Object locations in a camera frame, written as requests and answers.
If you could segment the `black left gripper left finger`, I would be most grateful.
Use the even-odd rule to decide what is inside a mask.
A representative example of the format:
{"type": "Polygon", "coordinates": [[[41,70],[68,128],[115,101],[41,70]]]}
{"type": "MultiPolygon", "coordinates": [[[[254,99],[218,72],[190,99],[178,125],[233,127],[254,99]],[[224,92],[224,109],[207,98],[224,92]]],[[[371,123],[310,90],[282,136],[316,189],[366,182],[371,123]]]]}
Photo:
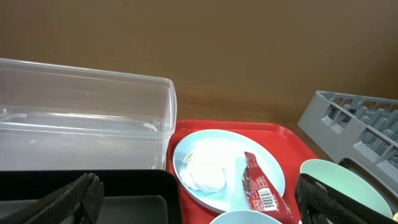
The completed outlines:
{"type": "Polygon", "coordinates": [[[1,219],[1,224],[96,224],[104,199],[104,185],[94,173],[41,198],[1,219]]]}

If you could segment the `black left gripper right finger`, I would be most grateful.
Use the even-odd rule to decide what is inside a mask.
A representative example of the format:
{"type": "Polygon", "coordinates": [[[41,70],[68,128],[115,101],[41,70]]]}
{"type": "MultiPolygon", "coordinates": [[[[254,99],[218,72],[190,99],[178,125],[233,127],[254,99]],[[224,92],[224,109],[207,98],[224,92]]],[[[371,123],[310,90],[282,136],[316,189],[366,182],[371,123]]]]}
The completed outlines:
{"type": "Polygon", "coordinates": [[[295,200],[302,224],[397,224],[308,174],[299,175],[295,200]]]}

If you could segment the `mint green bowl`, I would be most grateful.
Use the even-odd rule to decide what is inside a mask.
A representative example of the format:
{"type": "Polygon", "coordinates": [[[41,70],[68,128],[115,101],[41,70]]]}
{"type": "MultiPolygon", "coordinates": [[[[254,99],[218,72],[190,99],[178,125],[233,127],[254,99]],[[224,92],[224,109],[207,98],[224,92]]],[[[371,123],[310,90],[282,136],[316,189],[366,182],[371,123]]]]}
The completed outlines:
{"type": "Polygon", "coordinates": [[[300,173],[308,174],[374,211],[393,218],[387,202],[374,187],[354,172],[338,164],[321,159],[310,159],[301,165],[300,173]]]}

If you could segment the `red snack wrapper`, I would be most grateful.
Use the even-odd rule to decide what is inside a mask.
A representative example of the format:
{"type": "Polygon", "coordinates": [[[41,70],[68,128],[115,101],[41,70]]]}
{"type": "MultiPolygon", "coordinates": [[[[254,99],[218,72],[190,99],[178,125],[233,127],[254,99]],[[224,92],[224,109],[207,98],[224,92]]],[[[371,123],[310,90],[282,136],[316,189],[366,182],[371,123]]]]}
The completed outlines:
{"type": "Polygon", "coordinates": [[[271,216],[280,222],[291,220],[293,216],[289,206],[262,171],[255,155],[250,152],[245,152],[244,155],[247,166],[242,182],[250,209],[271,216]]]}

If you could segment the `light blue bowl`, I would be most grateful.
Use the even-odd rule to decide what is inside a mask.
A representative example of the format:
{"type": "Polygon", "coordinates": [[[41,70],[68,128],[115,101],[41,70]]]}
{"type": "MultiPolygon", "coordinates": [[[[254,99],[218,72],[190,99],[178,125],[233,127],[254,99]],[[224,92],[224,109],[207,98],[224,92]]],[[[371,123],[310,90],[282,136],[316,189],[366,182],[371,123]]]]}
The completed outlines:
{"type": "Polygon", "coordinates": [[[210,224],[282,224],[264,213],[254,210],[234,210],[217,216],[210,224]]]}

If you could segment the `light blue plate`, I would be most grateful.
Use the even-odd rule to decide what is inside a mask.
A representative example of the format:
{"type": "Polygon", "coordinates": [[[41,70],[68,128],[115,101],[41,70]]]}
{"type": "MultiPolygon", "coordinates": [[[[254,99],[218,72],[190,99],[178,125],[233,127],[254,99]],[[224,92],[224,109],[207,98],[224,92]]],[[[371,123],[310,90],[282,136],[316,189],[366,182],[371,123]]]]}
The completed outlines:
{"type": "Polygon", "coordinates": [[[170,163],[179,181],[182,180],[181,171],[187,168],[183,159],[192,151],[202,152],[206,160],[223,166],[226,185],[219,192],[204,193],[182,183],[183,189],[194,201],[213,212],[223,213],[249,208],[242,183],[247,166],[245,152],[255,155],[260,168],[278,193],[285,193],[285,176],[276,158],[260,144],[241,134],[206,129],[184,137],[175,147],[170,163]]]}

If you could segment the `white napkin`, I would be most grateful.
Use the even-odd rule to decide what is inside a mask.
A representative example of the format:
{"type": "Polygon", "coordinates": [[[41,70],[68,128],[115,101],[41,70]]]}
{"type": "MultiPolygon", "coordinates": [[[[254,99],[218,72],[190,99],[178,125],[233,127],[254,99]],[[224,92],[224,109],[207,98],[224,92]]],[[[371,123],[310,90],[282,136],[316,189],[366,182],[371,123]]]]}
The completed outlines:
{"type": "Polygon", "coordinates": [[[192,190],[211,194],[219,192],[226,185],[220,153],[194,149],[184,157],[183,163],[186,168],[180,171],[180,178],[192,190]]]}

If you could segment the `yellow plastic cup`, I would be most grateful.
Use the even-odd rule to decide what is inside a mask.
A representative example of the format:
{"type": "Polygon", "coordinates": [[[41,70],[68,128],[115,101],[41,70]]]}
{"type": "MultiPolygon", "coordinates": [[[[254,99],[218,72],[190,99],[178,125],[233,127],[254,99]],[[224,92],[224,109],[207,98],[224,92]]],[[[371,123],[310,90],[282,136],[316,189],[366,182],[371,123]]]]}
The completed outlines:
{"type": "Polygon", "coordinates": [[[393,220],[396,221],[396,222],[398,222],[398,213],[396,213],[396,214],[393,216],[393,220]]]}

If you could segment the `black food waste tray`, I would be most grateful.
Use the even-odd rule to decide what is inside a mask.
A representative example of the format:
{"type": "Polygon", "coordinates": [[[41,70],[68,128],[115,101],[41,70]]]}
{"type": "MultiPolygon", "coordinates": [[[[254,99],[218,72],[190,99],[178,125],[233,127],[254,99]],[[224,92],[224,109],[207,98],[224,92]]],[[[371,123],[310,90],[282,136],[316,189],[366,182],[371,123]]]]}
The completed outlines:
{"type": "MultiPolygon", "coordinates": [[[[77,180],[83,170],[1,172],[1,217],[77,180]]],[[[104,184],[98,223],[182,223],[175,177],[164,170],[94,170],[104,184]]]]}

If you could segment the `grey dishwasher rack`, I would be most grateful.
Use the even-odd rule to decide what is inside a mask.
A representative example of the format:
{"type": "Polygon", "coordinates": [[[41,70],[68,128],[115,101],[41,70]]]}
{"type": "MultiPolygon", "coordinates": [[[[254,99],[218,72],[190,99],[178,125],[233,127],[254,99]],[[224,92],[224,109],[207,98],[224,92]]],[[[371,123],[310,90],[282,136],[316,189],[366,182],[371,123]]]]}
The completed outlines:
{"type": "Polygon", "coordinates": [[[317,91],[298,126],[397,211],[397,100],[317,91]]]}

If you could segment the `clear plastic waste bin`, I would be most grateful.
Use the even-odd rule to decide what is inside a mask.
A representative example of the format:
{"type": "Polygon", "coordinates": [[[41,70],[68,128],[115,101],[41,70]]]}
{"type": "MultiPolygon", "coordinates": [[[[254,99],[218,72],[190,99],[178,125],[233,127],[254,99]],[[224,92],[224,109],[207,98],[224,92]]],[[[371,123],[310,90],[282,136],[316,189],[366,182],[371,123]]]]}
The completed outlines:
{"type": "Polygon", "coordinates": [[[1,60],[1,169],[164,169],[177,97],[161,77],[1,60]]]}

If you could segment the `red serving tray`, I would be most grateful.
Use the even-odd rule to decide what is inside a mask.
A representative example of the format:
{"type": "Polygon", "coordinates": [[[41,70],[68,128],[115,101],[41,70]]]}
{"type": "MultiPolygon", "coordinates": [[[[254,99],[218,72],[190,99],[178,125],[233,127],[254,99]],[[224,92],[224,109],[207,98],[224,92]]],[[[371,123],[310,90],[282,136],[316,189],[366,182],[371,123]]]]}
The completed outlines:
{"type": "Polygon", "coordinates": [[[272,123],[250,123],[237,121],[180,120],[177,121],[167,149],[168,171],[175,174],[172,156],[177,144],[189,134],[203,129],[222,129],[242,134],[256,141],[269,151],[280,164],[285,176],[284,200],[290,207],[293,219],[290,224],[300,221],[300,212],[295,201],[295,186],[300,173],[300,166],[317,156],[291,130],[272,123]]]}

